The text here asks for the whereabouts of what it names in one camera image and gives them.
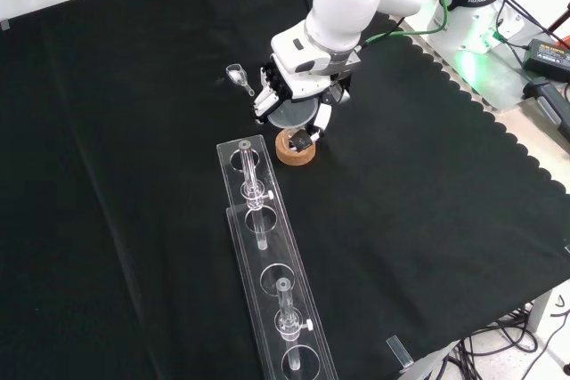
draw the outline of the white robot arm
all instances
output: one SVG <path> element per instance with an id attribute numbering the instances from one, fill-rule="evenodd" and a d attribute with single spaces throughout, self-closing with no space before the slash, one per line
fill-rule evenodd
<path id="1" fill-rule="evenodd" d="M 255 98 L 254 117 L 264 122 L 286 100 L 319 99 L 313 121 L 291 137 L 293 150 L 304 150 L 323 137 L 332 106 L 349 98 L 350 75 L 360 59 L 354 48 L 376 12 L 416 13 L 424 0 L 313 0 L 305 20 L 276 35 L 273 54 L 261 68 L 263 91 Z"/>

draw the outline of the black tablecloth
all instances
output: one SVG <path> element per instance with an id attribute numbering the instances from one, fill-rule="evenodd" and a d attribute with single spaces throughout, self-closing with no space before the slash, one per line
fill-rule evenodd
<path id="1" fill-rule="evenodd" d="M 260 378 L 216 145 L 276 130 L 224 68 L 256 84 L 304 17 L 302 0 L 75 0 L 12 20 L 3 378 Z M 570 276 L 562 186 L 410 39 L 362 58 L 316 159 L 274 160 L 339 378 L 359 380 L 397 372 L 390 336 L 418 359 Z"/>

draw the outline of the acrylic test tube holder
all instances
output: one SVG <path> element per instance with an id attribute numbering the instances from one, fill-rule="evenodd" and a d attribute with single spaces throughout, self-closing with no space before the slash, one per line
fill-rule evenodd
<path id="1" fill-rule="evenodd" d="M 217 152 L 265 379 L 338 379 L 263 137 Z"/>

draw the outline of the power adapter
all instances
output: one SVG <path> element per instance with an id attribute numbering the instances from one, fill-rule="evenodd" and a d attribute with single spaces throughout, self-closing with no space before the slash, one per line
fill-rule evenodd
<path id="1" fill-rule="evenodd" d="M 523 69 L 548 79 L 570 82 L 570 51 L 533 39 L 528 45 Z"/>

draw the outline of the glass test tube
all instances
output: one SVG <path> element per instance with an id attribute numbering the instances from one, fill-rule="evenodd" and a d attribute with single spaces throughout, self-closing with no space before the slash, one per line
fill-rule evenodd
<path id="1" fill-rule="evenodd" d="M 243 168 L 246 192 L 248 194 L 255 193 L 257 191 L 256 164 L 253 161 L 251 142 L 242 140 L 238 146 L 240 147 L 241 167 Z"/>
<path id="2" fill-rule="evenodd" d="M 281 330 L 286 334 L 294 334 L 299 330 L 299 326 L 298 318 L 295 313 L 295 306 L 293 305 L 291 281 L 287 278 L 280 278 L 275 283 L 275 286 L 277 287 L 277 297 L 279 298 L 279 308 L 281 311 L 279 317 Z M 289 343 L 288 347 L 290 348 L 287 352 L 289 357 L 289 366 L 293 371 L 297 371 L 301 368 L 297 339 Z"/>
<path id="3" fill-rule="evenodd" d="M 248 207 L 251 211 L 251 220 L 253 229 L 256 233 L 257 247 L 259 249 L 267 249 L 267 236 L 265 234 L 264 217 L 261 208 L 263 207 L 263 189 L 260 188 L 256 176 L 256 163 L 253 160 L 253 151 L 251 142 L 242 140 L 238 144 L 240 148 L 241 167 L 243 168 L 243 177 L 245 180 L 245 194 Z"/>

